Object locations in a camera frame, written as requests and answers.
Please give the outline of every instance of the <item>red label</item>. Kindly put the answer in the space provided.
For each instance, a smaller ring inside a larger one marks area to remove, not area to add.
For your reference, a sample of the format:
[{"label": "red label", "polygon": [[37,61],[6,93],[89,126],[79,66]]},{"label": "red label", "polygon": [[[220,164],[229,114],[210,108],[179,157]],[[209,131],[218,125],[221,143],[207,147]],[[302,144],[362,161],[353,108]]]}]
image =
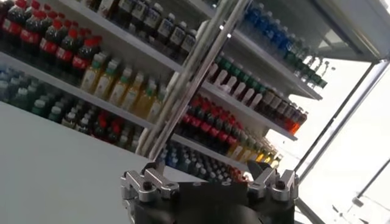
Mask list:
[{"label": "red label", "polygon": [[20,38],[22,41],[30,43],[30,44],[38,44],[39,43],[39,34],[33,33],[23,29],[20,33]]},{"label": "red label", "polygon": [[2,29],[8,33],[14,34],[14,35],[19,35],[20,32],[22,31],[22,27],[17,24],[9,21],[8,19],[5,19],[3,24],[2,24]]},{"label": "red label", "polygon": [[219,133],[219,130],[216,128],[211,128],[209,131],[209,134],[211,135],[211,137],[217,137],[218,133]]},{"label": "red label", "polygon": [[79,58],[78,56],[74,56],[73,58],[73,67],[79,69],[86,69],[90,65],[91,61]]},{"label": "red label", "polygon": [[208,123],[206,122],[203,122],[203,124],[200,126],[200,129],[202,129],[202,131],[204,132],[208,132],[211,128],[211,125],[209,125]]},{"label": "red label", "polygon": [[58,46],[50,41],[47,41],[45,38],[42,38],[41,44],[40,44],[41,50],[49,53],[49,54],[55,54],[57,52]]}]

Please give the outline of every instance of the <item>white bottle cap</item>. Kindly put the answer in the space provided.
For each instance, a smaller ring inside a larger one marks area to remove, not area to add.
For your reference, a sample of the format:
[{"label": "white bottle cap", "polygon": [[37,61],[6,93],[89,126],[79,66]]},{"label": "white bottle cap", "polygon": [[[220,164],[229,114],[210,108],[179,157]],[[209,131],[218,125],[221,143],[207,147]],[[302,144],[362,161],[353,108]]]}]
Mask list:
[{"label": "white bottle cap", "polygon": [[46,102],[43,100],[36,100],[34,102],[34,106],[36,106],[38,108],[44,108],[45,105],[46,105]]},{"label": "white bottle cap", "polygon": [[60,114],[61,113],[61,108],[54,106],[54,107],[51,108],[51,113],[53,113],[53,114]]}]

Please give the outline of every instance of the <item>metal pole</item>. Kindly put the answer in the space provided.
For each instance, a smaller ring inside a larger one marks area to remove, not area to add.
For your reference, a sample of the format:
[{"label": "metal pole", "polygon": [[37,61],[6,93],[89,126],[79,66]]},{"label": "metal pole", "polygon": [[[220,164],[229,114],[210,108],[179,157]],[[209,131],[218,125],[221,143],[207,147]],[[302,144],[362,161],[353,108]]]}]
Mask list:
[{"label": "metal pole", "polygon": [[322,157],[322,155],[325,153],[325,151],[328,149],[329,145],[333,142],[333,140],[335,139],[337,134],[345,126],[347,121],[352,117],[354,112],[356,112],[357,108],[361,105],[361,103],[369,95],[369,93],[372,91],[372,89],[375,87],[375,85],[378,83],[378,81],[383,77],[383,75],[385,74],[385,70],[387,69],[389,64],[390,64],[390,62],[387,61],[387,62],[383,62],[382,64],[378,65],[378,66],[380,66],[380,68],[375,73],[375,75],[373,76],[372,80],[367,84],[367,87],[365,87],[365,89],[363,90],[362,94],[359,96],[359,98],[356,100],[356,102],[351,106],[351,109],[347,112],[347,114],[343,117],[341,122],[335,128],[335,130],[331,133],[329,138],[326,140],[324,145],[321,147],[321,149],[318,152],[318,154],[313,158],[312,162],[309,163],[308,167],[300,175],[300,182],[302,182],[305,179],[305,177],[308,175],[308,173],[317,164],[317,162]]},{"label": "metal pole", "polygon": [[186,106],[188,105],[191,98],[194,96],[195,92],[199,89],[202,82],[204,81],[204,76],[207,72],[208,67],[211,65],[214,58],[217,56],[218,52],[220,51],[221,47],[224,45],[227,39],[227,35],[232,32],[236,22],[242,16],[248,1],[249,0],[239,0],[237,2],[235,8],[233,9],[233,12],[230,14],[228,20],[226,21],[224,28],[220,31],[219,35],[217,36],[217,39],[214,42],[214,45],[212,45],[202,66],[200,67],[197,74],[195,75],[191,87],[186,92],[186,94],[182,97],[177,112],[172,114],[170,120],[165,125],[156,144],[153,146],[149,154],[149,159],[156,160],[158,154],[161,152],[163,148],[163,143],[166,142],[169,139],[169,137],[172,135],[172,131],[175,128],[176,124],[178,123],[179,119],[182,117],[183,113],[185,112]]}]

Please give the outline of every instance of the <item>dark bottle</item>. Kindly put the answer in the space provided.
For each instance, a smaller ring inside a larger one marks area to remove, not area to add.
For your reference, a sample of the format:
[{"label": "dark bottle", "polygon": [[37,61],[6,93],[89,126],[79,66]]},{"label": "dark bottle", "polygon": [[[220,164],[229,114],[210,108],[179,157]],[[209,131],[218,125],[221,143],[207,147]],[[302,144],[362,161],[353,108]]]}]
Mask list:
[{"label": "dark bottle", "polygon": [[131,32],[139,32],[143,29],[143,21],[149,8],[151,0],[138,0],[132,11],[132,19],[129,29]]},{"label": "dark bottle", "polygon": [[172,35],[169,37],[168,45],[166,48],[166,53],[172,57],[177,58],[178,52],[180,50],[180,45],[182,45],[185,38],[185,30],[187,28],[187,23],[180,22],[179,25],[175,26]]},{"label": "dark bottle", "polygon": [[34,11],[33,16],[26,21],[26,25],[20,33],[22,49],[33,56],[39,54],[43,16],[44,12]]},{"label": "dark bottle", "polygon": [[4,39],[13,47],[19,47],[20,45],[20,33],[26,22],[24,20],[25,8],[26,2],[17,0],[15,5],[8,11],[7,17],[1,26]]},{"label": "dark bottle", "polygon": [[136,0],[120,0],[112,12],[111,19],[120,27],[128,28]]},{"label": "dark bottle", "polygon": [[85,73],[87,67],[91,64],[93,56],[95,55],[94,46],[96,40],[86,39],[84,45],[79,49],[77,55],[73,57],[72,61],[72,74],[81,79]]},{"label": "dark bottle", "polygon": [[162,50],[168,43],[169,37],[171,36],[173,29],[175,28],[175,15],[170,13],[167,18],[163,19],[160,26],[157,29],[157,47]]},{"label": "dark bottle", "polygon": [[184,41],[182,45],[180,46],[180,50],[178,53],[178,61],[179,63],[183,63],[190,52],[192,51],[193,47],[196,43],[196,30],[190,30],[190,32],[185,36]]},{"label": "dark bottle", "polygon": [[69,30],[68,36],[66,36],[61,46],[57,49],[55,57],[57,58],[57,67],[62,71],[69,72],[72,67],[72,58],[77,50],[76,46],[77,31],[75,29]]},{"label": "dark bottle", "polygon": [[159,3],[155,3],[153,7],[150,7],[147,10],[143,31],[146,33],[146,37],[149,40],[149,37],[157,37],[157,27],[161,23],[161,15],[163,13],[163,7]]},{"label": "dark bottle", "polygon": [[55,62],[55,53],[61,44],[62,38],[60,35],[60,29],[62,24],[59,20],[54,20],[53,25],[48,28],[44,38],[40,43],[40,56],[42,61],[49,65],[53,65]]}]

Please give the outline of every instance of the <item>white shelf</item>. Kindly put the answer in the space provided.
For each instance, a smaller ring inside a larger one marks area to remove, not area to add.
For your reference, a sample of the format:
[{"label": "white shelf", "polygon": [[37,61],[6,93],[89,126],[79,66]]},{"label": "white shelf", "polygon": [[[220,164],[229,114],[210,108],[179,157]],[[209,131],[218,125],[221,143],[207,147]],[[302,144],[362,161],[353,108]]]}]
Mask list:
[{"label": "white shelf", "polygon": [[207,94],[217,97],[219,100],[218,103],[222,104],[224,108],[231,110],[233,114],[239,117],[240,121],[243,121],[245,126],[256,128],[256,126],[259,126],[260,123],[293,141],[297,140],[294,135],[290,134],[288,131],[273,123],[268,118],[245,106],[243,103],[234,99],[229,94],[221,91],[216,86],[208,82],[204,82],[201,91],[204,91]]},{"label": "white shelf", "polygon": [[5,63],[11,67],[14,67],[16,69],[19,69],[23,72],[25,72],[26,74],[29,74],[31,76],[34,76],[35,78],[39,79],[39,80],[42,80],[54,87],[57,87],[58,89],[62,89],[63,91],[67,92],[67,93],[70,93],[80,99],[83,99],[89,103],[92,103],[93,105],[97,106],[97,107],[100,107],[104,110],[107,110],[113,114],[116,114],[128,121],[131,121],[137,125],[140,125],[144,128],[153,128],[154,127],[154,124],[152,123],[149,123],[148,121],[145,121],[144,119],[142,118],[139,118],[127,111],[124,111],[92,94],[89,94],[83,90],[81,90],[80,88],[78,87],[75,87],[75,86],[72,86],[54,76],[51,76],[31,65],[28,65],[26,64],[25,62],[22,62],[22,61],[19,61],[18,59],[15,59],[3,52],[0,52],[0,61],[2,63]]},{"label": "white shelf", "polygon": [[204,155],[207,155],[209,157],[212,157],[218,161],[221,161],[223,163],[226,163],[228,165],[231,165],[233,167],[236,167],[237,169],[241,170],[241,171],[248,171],[248,167],[245,165],[245,164],[242,164],[242,163],[239,163],[235,160],[232,160],[224,155],[221,155],[217,152],[214,152],[212,151],[211,149],[209,148],[206,148],[192,140],[189,140],[187,138],[184,138],[184,137],[181,137],[180,135],[177,135],[177,134],[173,134],[171,140],[175,141],[175,142],[178,142],[180,144],[183,144],[189,148],[192,148],[198,152],[201,152],[203,153]]},{"label": "white shelf", "polygon": [[254,43],[245,34],[238,30],[233,33],[233,39],[244,46],[248,51],[252,51],[258,58],[264,60],[269,66],[271,66],[278,74],[280,74],[281,82],[287,82],[289,91],[291,94],[297,94],[300,96],[321,100],[322,97],[311,89],[306,83],[296,77],[285,65],[276,60],[272,55],[266,52],[261,46]]},{"label": "white shelf", "polygon": [[118,38],[129,43],[130,45],[137,48],[141,52],[144,52],[146,55],[156,59],[161,64],[164,64],[167,67],[179,73],[182,73],[184,71],[183,66],[179,65],[178,63],[174,62],[167,56],[163,55],[162,53],[154,49],[152,46],[142,42],[137,37],[133,36],[131,33],[128,33],[125,30],[121,29],[120,27],[114,25],[109,20],[103,18],[96,12],[88,9],[81,3],[77,1],[70,1],[70,0],[58,0],[58,2],[61,2],[64,6],[69,7],[73,11],[77,12],[81,16],[84,16],[86,19],[89,19],[90,21],[100,26],[101,28],[116,35]]}]

